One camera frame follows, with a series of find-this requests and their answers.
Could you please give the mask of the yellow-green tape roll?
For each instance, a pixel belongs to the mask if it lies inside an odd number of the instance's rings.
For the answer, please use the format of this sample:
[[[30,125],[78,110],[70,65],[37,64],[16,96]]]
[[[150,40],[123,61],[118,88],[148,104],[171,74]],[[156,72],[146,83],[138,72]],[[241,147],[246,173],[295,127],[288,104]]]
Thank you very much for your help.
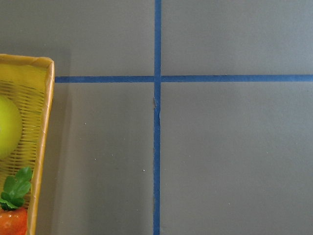
[[[18,146],[22,136],[22,117],[15,103],[0,96],[0,158],[8,157]]]

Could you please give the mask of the blue tape line horizontal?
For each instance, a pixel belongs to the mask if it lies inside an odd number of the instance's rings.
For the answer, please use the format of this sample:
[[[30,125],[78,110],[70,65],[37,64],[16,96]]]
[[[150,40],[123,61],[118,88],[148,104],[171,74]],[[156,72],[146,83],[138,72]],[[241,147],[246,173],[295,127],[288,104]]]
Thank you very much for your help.
[[[57,76],[56,83],[312,82],[309,75]]]

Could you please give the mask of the yellow woven plastic basket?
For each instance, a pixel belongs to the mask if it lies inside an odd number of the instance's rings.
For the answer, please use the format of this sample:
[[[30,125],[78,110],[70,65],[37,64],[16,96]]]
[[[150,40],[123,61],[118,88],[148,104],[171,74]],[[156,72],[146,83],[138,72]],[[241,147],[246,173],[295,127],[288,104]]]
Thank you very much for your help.
[[[0,183],[24,167],[32,169],[31,189],[25,196],[27,235],[36,232],[46,137],[53,100],[54,61],[47,57],[1,54],[0,93],[11,99],[22,116],[17,148],[0,161]]]

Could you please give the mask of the blue tape line vertical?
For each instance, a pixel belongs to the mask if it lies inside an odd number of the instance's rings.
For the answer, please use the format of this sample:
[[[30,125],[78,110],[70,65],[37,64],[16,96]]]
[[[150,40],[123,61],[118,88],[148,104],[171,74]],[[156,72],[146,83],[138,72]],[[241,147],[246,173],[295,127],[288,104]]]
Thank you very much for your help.
[[[154,39],[154,161],[153,234],[160,234],[160,108],[161,108],[161,0],[155,1]]]

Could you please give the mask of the plastic strawberry with green leaves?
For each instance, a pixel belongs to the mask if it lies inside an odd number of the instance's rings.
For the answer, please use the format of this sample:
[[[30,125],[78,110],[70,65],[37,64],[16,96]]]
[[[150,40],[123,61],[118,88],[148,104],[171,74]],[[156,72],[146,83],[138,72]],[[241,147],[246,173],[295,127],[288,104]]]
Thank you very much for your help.
[[[32,169],[24,167],[15,176],[7,176],[0,194],[0,233],[24,235],[27,231],[25,195],[31,189]]]

